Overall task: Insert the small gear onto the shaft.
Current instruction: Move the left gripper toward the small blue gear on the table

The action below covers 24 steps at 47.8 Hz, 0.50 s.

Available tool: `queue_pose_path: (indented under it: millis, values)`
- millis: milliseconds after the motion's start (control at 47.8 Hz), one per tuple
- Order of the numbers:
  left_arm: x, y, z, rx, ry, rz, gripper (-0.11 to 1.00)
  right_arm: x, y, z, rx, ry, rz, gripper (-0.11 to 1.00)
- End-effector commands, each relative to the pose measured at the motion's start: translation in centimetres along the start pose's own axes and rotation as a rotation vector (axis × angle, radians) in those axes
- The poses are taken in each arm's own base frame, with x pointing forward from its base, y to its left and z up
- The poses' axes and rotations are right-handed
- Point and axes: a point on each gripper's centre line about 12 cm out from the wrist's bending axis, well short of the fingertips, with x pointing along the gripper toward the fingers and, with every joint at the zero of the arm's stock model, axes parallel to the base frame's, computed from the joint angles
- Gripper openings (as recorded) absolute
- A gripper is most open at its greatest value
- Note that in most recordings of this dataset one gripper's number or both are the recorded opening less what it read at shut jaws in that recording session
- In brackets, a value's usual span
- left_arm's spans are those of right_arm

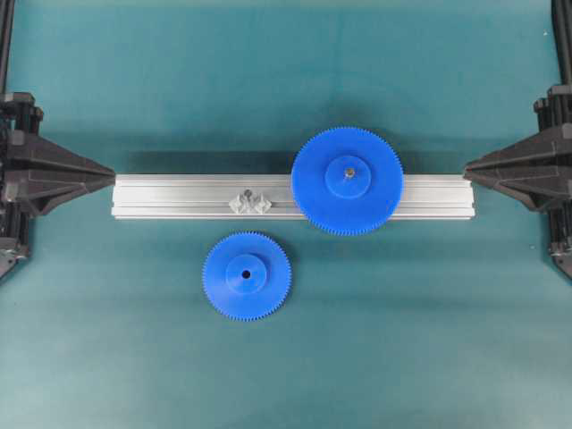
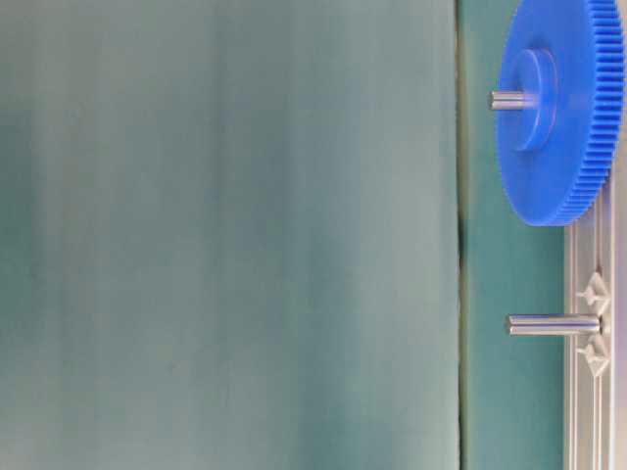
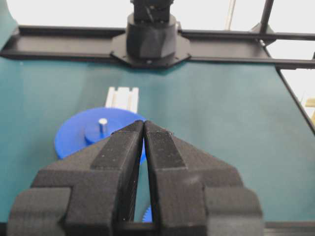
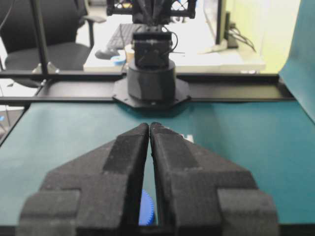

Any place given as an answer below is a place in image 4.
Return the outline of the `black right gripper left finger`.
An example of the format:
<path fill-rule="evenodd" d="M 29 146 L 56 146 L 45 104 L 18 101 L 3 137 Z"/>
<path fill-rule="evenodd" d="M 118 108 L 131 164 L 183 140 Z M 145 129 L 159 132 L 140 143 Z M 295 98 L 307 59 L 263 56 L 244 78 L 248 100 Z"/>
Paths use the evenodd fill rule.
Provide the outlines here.
<path fill-rule="evenodd" d="M 29 196 L 18 236 L 118 236 L 138 224 L 148 124 L 119 135 L 45 176 Z"/>

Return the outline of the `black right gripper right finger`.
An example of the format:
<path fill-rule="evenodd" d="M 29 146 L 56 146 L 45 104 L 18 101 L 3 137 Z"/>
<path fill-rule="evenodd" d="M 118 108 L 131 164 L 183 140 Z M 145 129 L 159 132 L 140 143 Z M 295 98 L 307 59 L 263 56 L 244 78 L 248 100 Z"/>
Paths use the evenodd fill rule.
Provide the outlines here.
<path fill-rule="evenodd" d="M 159 220 L 178 236 L 277 236 L 276 207 L 251 172 L 154 122 Z"/>

